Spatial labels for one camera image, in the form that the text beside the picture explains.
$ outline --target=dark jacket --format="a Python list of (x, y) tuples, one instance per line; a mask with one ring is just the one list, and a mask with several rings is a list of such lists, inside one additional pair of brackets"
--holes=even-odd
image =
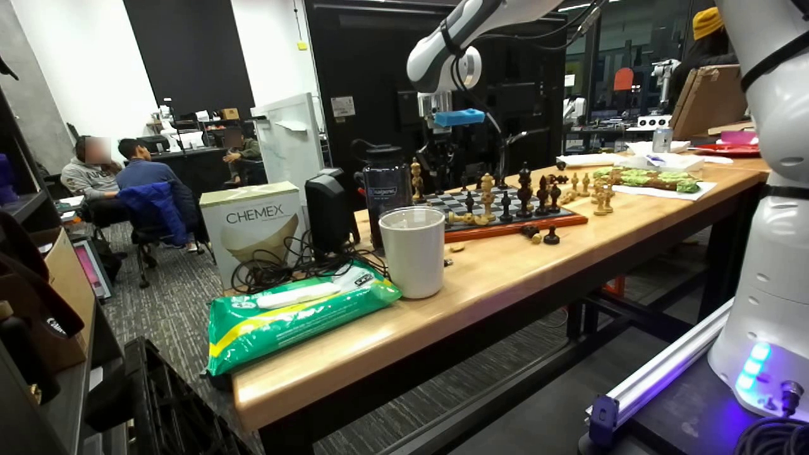
[(130, 161), (126, 170), (116, 176), (120, 190), (131, 190), (151, 181), (172, 185), (172, 196), (179, 210), (184, 225), (197, 225), (197, 203), (193, 190), (176, 174), (176, 170), (165, 161)]
[(121, 190), (120, 199), (134, 211), (138, 229), (167, 235), (176, 246), (191, 243), (191, 225), (183, 223), (169, 181)]

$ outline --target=cup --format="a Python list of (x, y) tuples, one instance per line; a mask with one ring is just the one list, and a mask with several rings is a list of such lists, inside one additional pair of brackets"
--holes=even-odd
[(446, 282), (446, 211), (428, 204), (380, 216), (384, 265), (404, 299), (428, 299)]

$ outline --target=cardboard box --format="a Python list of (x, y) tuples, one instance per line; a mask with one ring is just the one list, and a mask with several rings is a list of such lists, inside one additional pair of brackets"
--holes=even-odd
[(695, 139), (711, 127), (744, 120), (747, 105), (735, 64), (694, 67), (674, 110), (674, 136)]
[(269, 271), (298, 259), (291, 247), (301, 246), (307, 216), (296, 185), (274, 181), (202, 191), (200, 208), (226, 290), (241, 289), (232, 282), (241, 282), (254, 259)]
[[(39, 232), (31, 235), (31, 240), (36, 246), (50, 243), (50, 251), (43, 258), (49, 265), (49, 282), (84, 320), (84, 329), (72, 338), (59, 338), (43, 329), (31, 331), (31, 338), (47, 359), (47, 367), (50, 369), (50, 373), (59, 373), (90, 359), (90, 335), (93, 333), (96, 295), (64, 229)], [(0, 299), (10, 300), (16, 313), (39, 316), (42, 299), (36, 289), (31, 289), (17, 276), (0, 276)]]

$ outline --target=tray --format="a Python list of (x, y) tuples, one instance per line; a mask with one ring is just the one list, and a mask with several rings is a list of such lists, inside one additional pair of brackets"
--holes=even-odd
[(738, 143), (738, 147), (727, 147), (727, 143), (703, 143), (694, 147), (695, 155), (720, 155), (720, 157), (762, 157), (758, 143)]

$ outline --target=wooden table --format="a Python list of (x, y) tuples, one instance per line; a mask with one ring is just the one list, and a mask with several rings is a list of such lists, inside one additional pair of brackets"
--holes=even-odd
[(465, 253), (451, 256), (435, 299), (401, 300), (241, 369), (232, 398), (246, 429), (260, 429), (274, 452), (309, 452), (313, 440), (350, 420), (709, 225), (703, 304), (711, 310), (735, 290), (738, 240), (767, 163), (705, 163), (705, 179), (719, 186), (695, 203), (617, 195), (610, 216), (595, 216), (595, 204), (577, 199), (569, 208), (589, 223), (561, 227), (561, 246), (531, 246), (524, 235), (465, 243)]

